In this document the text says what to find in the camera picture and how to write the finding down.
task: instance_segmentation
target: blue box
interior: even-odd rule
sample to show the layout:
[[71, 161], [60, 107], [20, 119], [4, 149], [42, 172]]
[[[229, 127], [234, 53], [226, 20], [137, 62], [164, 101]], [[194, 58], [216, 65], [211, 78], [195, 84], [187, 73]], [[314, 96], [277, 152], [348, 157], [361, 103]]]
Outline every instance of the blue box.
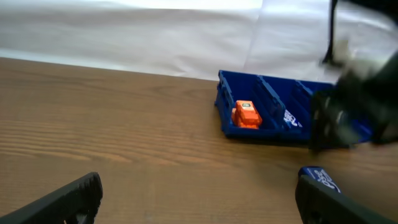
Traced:
[[[220, 70], [215, 105], [227, 137], [308, 141], [311, 131], [310, 101], [313, 92], [333, 88], [329, 83], [298, 81]], [[258, 110], [259, 129], [239, 128], [231, 120], [237, 100], [250, 100]], [[286, 110], [301, 126], [285, 122]]]
[[326, 173], [326, 171], [322, 167], [318, 166], [305, 166], [302, 167], [298, 172], [298, 177], [302, 175], [307, 175], [314, 180], [324, 184], [325, 186], [335, 190], [338, 193], [341, 193], [341, 190], [337, 187], [331, 177]]

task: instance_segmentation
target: blue packet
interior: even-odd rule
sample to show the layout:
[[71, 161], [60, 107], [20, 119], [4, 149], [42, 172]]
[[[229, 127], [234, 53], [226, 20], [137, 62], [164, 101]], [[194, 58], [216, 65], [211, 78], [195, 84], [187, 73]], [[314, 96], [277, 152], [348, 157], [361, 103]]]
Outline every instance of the blue packet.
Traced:
[[338, 193], [341, 193], [341, 190], [337, 187], [337, 185], [322, 167], [302, 167], [298, 172], [298, 177], [301, 177], [301, 175], [307, 175], [309, 177], [312, 177], [314, 180], [323, 183], [323, 185], [337, 191]]
[[300, 122], [298, 122], [296, 118], [288, 110], [285, 110], [284, 121], [285, 121], [284, 126], [287, 130], [290, 129], [301, 130], [301, 128], [303, 127], [300, 124]]

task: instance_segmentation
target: orange toy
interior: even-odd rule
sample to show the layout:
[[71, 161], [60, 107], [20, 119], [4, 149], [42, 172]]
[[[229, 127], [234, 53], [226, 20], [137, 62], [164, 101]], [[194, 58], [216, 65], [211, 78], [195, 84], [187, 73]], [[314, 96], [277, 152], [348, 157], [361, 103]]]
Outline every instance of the orange toy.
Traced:
[[251, 101], [238, 100], [232, 109], [232, 121], [240, 128], [258, 129], [262, 123], [260, 114]]

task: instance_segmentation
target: brown tabletop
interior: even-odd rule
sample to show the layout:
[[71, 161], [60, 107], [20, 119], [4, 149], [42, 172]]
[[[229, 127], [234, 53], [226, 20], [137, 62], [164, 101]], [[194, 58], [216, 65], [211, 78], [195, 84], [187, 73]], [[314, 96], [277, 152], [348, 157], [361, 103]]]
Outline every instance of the brown tabletop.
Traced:
[[397, 147], [312, 158], [226, 139], [216, 84], [0, 58], [0, 215], [97, 171], [96, 223], [301, 223], [297, 171], [320, 165], [398, 221]]

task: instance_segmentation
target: white backdrop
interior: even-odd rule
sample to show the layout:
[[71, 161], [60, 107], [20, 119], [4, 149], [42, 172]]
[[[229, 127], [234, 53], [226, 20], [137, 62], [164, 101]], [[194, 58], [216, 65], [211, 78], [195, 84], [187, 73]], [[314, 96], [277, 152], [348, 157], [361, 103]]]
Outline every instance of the white backdrop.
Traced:
[[[328, 0], [0, 0], [0, 57], [217, 80], [219, 69], [333, 82]], [[337, 37], [398, 49], [388, 18], [339, 4]]]

